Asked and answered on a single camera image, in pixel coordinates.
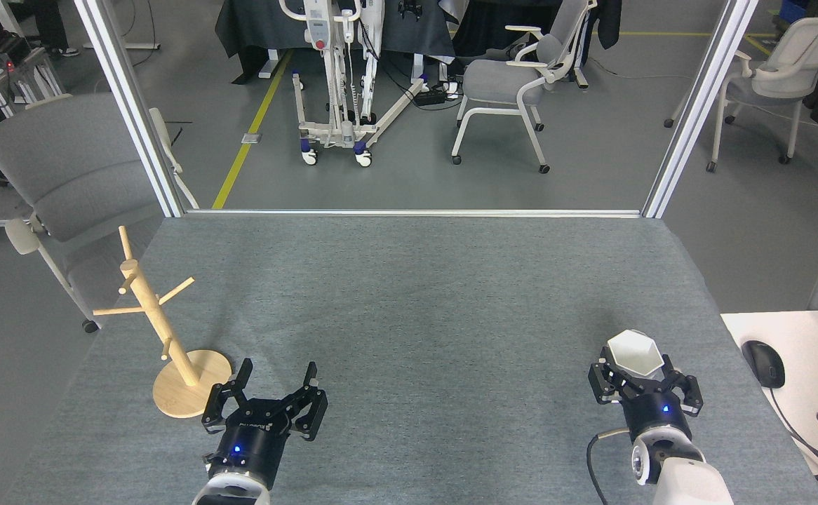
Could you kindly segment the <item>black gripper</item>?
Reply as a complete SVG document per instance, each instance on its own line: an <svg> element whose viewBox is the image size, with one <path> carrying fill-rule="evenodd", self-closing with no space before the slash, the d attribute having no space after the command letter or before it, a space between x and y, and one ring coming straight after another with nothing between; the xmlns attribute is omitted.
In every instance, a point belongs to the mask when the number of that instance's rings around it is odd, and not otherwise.
<svg viewBox="0 0 818 505"><path fill-rule="evenodd" d="M253 370L251 358L244 358L235 378L214 384L205 406L203 427L209 434L225 431L217 450L206 457L208 476L233 472L254 478L270 489L274 485L288 431L296 431L306 441L316 439L328 409L326 391L319 388L317 365L307 365L303 386L283 400L246 399L243 388ZM227 399L238 403L238 410L223 419Z"/></svg>
<svg viewBox="0 0 818 505"><path fill-rule="evenodd" d="M679 429L687 439L692 439L684 412L697 417L704 406L697 378L677 370L669 357L662 358L664 364L660 370L664 378L660 382L660 392L654 388L637 392L631 388L631 383L627 383L627 371L607 359L599 359L589 368L588 380L597 403L620 403L622 406L631 443L647 429L666 425ZM680 397L673 393L675 388L683 394L682 407Z"/></svg>

